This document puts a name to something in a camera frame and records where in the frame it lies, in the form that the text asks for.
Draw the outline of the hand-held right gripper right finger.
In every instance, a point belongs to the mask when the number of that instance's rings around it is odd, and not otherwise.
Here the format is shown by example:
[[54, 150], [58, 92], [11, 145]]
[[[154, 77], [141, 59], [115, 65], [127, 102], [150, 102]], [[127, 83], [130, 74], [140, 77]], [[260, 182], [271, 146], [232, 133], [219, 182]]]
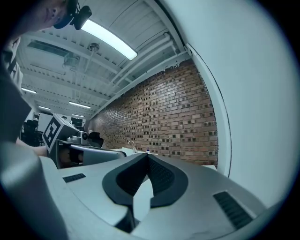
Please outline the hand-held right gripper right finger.
[[205, 166], [149, 155], [154, 196], [132, 231], [145, 240], [216, 240], [251, 223], [266, 207], [252, 193]]

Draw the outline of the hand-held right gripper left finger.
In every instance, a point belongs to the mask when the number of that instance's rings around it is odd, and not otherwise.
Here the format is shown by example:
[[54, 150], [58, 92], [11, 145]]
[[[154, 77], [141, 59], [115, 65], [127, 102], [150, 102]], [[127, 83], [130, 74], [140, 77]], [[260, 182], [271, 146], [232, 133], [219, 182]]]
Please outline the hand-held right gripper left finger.
[[133, 160], [138, 154], [95, 165], [57, 169], [54, 162], [41, 157], [47, 186], [68, 230], [75, 223], [74, 230], [83, 227], [88, 232], [108, 229], [128, 216], [126, 206], [115, 204], [102, 186], [104, 176], [123, 164]]

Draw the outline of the person's left hand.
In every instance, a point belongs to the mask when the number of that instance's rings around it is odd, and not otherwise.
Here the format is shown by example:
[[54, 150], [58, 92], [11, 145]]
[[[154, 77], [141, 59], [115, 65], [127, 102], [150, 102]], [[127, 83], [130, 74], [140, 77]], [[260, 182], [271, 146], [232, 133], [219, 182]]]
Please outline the person's left hand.
[[63, 149], [59, 152], [61, 168], [78, 166], [83, 163], [83, 152], [74, 149]]

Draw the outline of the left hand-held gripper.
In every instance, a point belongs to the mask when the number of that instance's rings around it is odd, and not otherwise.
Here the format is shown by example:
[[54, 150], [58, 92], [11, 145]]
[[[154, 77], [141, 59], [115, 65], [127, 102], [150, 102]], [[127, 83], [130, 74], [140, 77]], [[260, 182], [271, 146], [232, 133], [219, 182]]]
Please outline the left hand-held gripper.
[[83, 164], [100, 164], [127, 156], [123, 151], [88, 146], [88, 134], [78, 130], [56, 113], [42, 134], [42, 139], [47, 148], [48, 157], [59, 169], [66, 165], [61, 161], [61, 155], [69, 151], [71, 155], [80, 152], [78, 156], [82, 156]]

